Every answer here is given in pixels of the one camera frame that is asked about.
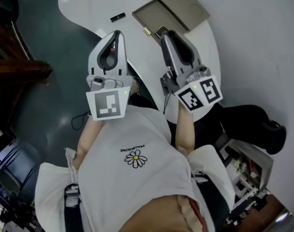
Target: white table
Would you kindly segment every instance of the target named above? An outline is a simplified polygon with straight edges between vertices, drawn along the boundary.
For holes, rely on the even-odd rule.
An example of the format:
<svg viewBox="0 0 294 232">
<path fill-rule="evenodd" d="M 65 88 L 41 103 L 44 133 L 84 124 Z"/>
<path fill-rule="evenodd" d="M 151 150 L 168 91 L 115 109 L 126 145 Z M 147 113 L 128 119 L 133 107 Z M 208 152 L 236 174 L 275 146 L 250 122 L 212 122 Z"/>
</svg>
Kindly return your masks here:
<svg viewBox="0 0 294 232">
<path fill-rule="evenodd" d="M 109 33 L 120 30 L 125 36 L 128 60 L 149 90 L 160 112 L 163 112 L 164 94 L 160 77 L 168 70 L 160 46 L 147 36 L 143 27 L 132 16 L 132 12 L 151 0 L 59 0 L 63 15 L 93 32 L 103 29 Z M 110 18 L 125 12 L 126 17 L 114 23 Z M 202 63 L 221 84 L 220 62 L 216 41 L 208 21 L 204 21 L 185 36 L 198 49 Z M 202 107 L 194 113 L 194 121 L 205 116 L 211 107 Z M 177 122 L 178 100 L 171 96 L 165 116 L 172 123 Z"/>
</svg>

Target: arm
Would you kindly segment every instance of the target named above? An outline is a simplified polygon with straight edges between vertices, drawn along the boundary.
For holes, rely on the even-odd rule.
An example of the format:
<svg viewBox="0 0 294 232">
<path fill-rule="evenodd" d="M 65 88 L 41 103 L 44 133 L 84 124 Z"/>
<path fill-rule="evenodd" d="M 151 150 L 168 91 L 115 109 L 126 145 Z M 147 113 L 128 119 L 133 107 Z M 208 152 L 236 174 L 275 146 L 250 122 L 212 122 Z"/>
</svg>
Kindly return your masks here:
<svg viewBox="0 0 294 232">
<path fill-rule="evenodd" d="M 189 113 L 183 104 L 178 104 L 178 119 L 176 127 L 175 146 L 184 148 L 188 154 L 194 150 L 195 134 L 193 114 Z"/>
<path fill-rule="evenodd" d="M 103 121 L 94 121 L 92 117 L 89 117 L 83 133 L 81 133 L 78 147 L 77 147 L 77 155 L 73 161 L 73 166 L 76 169 L 79 169 L 82 164 L 86 154 L 90 150 L 93 142 L 97 138 L 100 130 L 103 127 Z"/>
</svg>

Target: black strap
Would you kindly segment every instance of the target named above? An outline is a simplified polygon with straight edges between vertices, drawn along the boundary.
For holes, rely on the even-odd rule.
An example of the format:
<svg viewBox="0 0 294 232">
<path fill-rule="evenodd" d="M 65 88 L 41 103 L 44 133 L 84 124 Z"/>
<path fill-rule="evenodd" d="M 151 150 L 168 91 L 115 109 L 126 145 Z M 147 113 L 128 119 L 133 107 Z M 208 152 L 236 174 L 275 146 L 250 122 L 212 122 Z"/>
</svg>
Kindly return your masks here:
<svg viewBox="0 0 294 232">
<path fill-rule="evenodd" d="M 70 184 L 64 190 L 64 220 L 66 232 L 84 232 L 80 213 L 80 191 L 77 184 Z"/>
<path fill-rule="evenodd" d="M 215 230 L 217 231 L 230 214 L 229 205 L 208 175 L 201 174 L 200 176 L 195 175 L 195 177 L 203 177 L 207 179 L 206 182 L 196 182 L 196 184 L 201 191 L 213 220 Z"/>
</svg>

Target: floor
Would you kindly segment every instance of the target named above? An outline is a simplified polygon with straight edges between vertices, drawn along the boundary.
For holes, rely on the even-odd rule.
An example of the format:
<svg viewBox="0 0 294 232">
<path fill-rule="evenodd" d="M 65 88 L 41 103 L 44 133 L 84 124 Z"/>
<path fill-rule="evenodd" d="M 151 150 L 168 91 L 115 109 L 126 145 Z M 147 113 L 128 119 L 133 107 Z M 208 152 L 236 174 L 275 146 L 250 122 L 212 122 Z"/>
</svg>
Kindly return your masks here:
<svg viewBox="0 0 294 232">
<path fill-rule="evenodd" d="M 13 116 L 12 129 L 18 138 L 15 147 L 21 153 L 11 171 L 23 180 L 33 164 L 66 166 L 64 148 L 76 149 L 82 129 L 73 130 L 71 120 L 89 110 L 85 96 L 88 57 L 100 38 L 66 19 L 58 0 L 18 2 L 16 24 L 22 39 L 35 60 L 47 61 L 53 69 L 49 85 L 38 83 L 27 88 Z M 138 81 L 140 93 L 151 99 Z M 74 126 L 81 123 L 77 119 Z M 34 198 L 37 173 L 24 188 L 29 200 Z"/>
</svg>

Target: white t-shirt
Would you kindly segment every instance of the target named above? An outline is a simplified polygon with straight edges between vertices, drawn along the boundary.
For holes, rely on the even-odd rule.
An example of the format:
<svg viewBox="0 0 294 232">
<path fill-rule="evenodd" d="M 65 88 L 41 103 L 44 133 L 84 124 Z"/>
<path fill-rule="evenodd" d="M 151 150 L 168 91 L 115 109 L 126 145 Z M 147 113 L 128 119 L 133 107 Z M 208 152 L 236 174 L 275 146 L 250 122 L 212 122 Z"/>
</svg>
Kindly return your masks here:
<svg viewBox="0 0 294 232">
<path fill-rule="evenodd" d="M 193 192 L 191 166 L 210 173 L 229 208 L 233 207 L 234 190 L 215 149 L 201 147 L 188 160 L 170 142 L 165 116 L 154 109 L 129 105 L 124 118 L 105 122 L 78 172 L 85 232 L 117 232 L 139 208 L 162 196 L 188 196 L 204 207 Z M 77 181 L 73 156 L 68 149 L 69 168 L 41 165 L 35 207 L 46 231 L 65 231 L 64 188 Z M 210 227 L 211 219 L 202 207 Z"/>
</svg>

